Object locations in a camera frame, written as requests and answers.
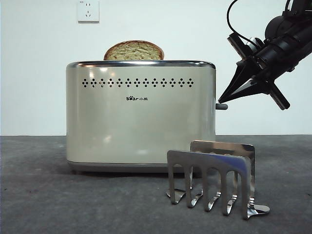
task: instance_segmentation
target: cream toaster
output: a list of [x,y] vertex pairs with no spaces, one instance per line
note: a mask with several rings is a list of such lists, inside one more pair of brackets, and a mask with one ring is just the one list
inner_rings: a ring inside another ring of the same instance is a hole
[[166,172],[168,150],[215,140],[209,62],[74,62],[66,96],[67,161],[75,171]]

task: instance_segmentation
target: gray floor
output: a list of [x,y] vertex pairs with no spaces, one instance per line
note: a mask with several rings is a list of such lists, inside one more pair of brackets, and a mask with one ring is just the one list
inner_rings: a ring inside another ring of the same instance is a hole
[[311,233],[312,136],[218,136],[256,148],[256,204],[266,216],[207,213],[164,195],[166,174],[71,172],[63,136],[1,137],[1,233]]

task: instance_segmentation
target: wall socket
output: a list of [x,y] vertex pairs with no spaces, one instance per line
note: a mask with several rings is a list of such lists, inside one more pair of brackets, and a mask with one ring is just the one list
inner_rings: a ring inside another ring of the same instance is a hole
[[99,23],[98,0],[79,0],[77,2],[77,19],[79,23]]

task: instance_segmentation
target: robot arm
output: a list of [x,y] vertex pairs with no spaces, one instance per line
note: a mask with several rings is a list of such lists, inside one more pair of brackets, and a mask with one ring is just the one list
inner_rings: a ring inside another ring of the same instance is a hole
[[220,103],[264,93],[270,94],[280,109],[290,107],[274,81],[283,73],[293,71],[299,61],[312,52],[312,0],[294,0],[291,10],[287,9],[289,2],[287,0],[283,14],[268,24],[263,42],[255,38],[244,44],[237,32],[229,36],[229,42],[242,60],[218,100]]

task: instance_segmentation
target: toaster vent hole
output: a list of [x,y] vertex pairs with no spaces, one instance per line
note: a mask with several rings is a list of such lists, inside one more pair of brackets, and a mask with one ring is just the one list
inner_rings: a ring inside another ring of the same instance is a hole
[[[106,83],[111,88],[113,87],[114,83],[116,85],[118,85],[119,88],[122,86],[123,83],[126,84],[127,87],[130,87],[131,84],[133,84],[137,88],[140,85],[144,85],[144,87],[147,88],[149,84],[151,84],[153,87],[157,87],[158,84],[160,85],[160,87],[166,87],[166,84],[171,85],[171,87],[174,87],[175,85],[179,85],[180,87],[187,85],[190,88],[194,85],[194,82],[191,78],[188,78],[188,79],[179,78],[177,80],[174,78],[170,78],[167,80],[165,78],[161,78],[161,79],[153,78],[150,82],[148,81],[147,78],[144,78],[141,81],[139,81],[140,80],[139,78],[135,78],[135,79],[127,78],[127,79],[125,79],[124,82],[122,82],[122,79],[120,79],[120,78],[116,79],[116,82],[113,81],[112,78],[108,79],[107,82],[105,82],[104,80],[105,80],[104,78],[101,78],[98,81],[96,81],[96,79],[93,78],[93,79],[91,79],[90,84],[93,88],[95,88],[97,84],[103,88],[104,84],[106,84]],[[82,83],[83,87],[88,86],[87,79],[83,79],[83,81],[81,83]]]

